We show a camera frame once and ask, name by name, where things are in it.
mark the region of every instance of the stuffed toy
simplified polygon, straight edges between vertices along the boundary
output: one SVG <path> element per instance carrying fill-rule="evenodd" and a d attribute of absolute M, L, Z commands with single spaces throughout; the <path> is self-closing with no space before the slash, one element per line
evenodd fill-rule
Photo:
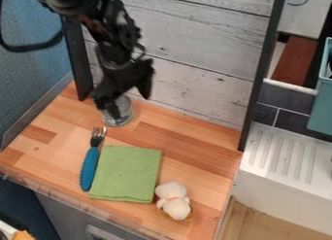
<path fill-rule="evenodd" d="M 179 182 L 159 185 L 155 194 L 160 198 L 156 204 L 158 209 L 165 211 L 173 220 L 183 221 L 190 212 L 190 201 L 186 196 L 186 188 Z"/>

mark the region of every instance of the wooden countertop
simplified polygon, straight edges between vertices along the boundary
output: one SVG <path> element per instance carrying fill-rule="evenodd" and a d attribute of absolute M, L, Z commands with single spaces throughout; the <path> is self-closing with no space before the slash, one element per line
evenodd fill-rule
<path fill-rule="evenodd" d="M 70 84 L 0 153 L 0 171 L 12 179 L 104 220 L 156 238 L 213 239 L 241 153 L 240 132 L 133 101 L 134 119 L 109 128 L 105 144 L 163 151 L 158 183 L 184 183 L 193 218 L 174 222 L 154 204 L 90 199 L 79 174 L 93 126 L 103 126 L 90 99 L 80 102 Z"/>

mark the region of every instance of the green cloth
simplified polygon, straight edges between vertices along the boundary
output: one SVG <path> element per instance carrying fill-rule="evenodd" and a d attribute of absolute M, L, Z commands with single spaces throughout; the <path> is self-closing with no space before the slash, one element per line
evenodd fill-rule
<path fill-rule="evenodd" d="M 105 146 L 90 190 L 91 198 L 151 203 L 161 151 Z"/>

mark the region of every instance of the fork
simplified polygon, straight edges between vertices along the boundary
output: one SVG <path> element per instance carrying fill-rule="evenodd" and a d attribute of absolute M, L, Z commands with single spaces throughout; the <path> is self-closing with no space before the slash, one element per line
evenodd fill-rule
<path fill-rule="evenodd" d="M 106 127 L 93 127 L 90 140 L 91 148 L 86 153 L 80 176 L 80 184 L 83 191 L 89 191 L 91 188 L 98 164 L 98 148 L 103 142 L 106 132 Z"/>

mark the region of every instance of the wood panel wall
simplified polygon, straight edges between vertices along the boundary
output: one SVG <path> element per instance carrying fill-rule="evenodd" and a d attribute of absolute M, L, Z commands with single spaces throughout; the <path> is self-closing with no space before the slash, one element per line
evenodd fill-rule
<path fill-rule="evenodd" d="M 148 102 L 241 129 L 274 0 L 122 1 L 154 59 Z M 95 43 L 84 35 L 98 83 Z"/>

